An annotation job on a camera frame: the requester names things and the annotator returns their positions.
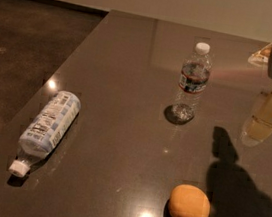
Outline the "upright clear water bottle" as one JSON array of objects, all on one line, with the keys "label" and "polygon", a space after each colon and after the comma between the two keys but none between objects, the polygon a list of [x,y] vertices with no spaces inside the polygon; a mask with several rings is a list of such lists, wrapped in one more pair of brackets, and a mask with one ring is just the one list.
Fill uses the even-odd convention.
[{"label": "upright clear water bottle", "polygon": [[197,43],[195,50],[184,60],[178,93],[171,107],[171,116],[175,123],[189,122],[195,116],[198,102],[211,74],[212,62],[209,53],[209,44]]}]

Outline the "lying blue-labelled plastic bottle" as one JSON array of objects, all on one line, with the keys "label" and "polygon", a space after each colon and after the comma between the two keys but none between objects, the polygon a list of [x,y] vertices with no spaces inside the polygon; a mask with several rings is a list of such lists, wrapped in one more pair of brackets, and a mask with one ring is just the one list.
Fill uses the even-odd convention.
[{"label": "lying blue-labelled plastic bottle", "polygon": [[77,96],[58,92],[21,134],[16,159],[8,168],[9,172],[24,177],[34,164],[44,160],[60,143],[80,108]]}]

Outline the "orange round fruit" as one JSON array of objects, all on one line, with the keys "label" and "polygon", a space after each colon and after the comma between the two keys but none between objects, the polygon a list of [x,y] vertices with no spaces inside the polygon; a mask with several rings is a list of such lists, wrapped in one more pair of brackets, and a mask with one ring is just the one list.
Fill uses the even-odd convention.
[{"label": "orange round fruit", "polygon": [[188,184],[172,189],[168,210],[171,217],[209,217],[211,211],[206,194]]}]

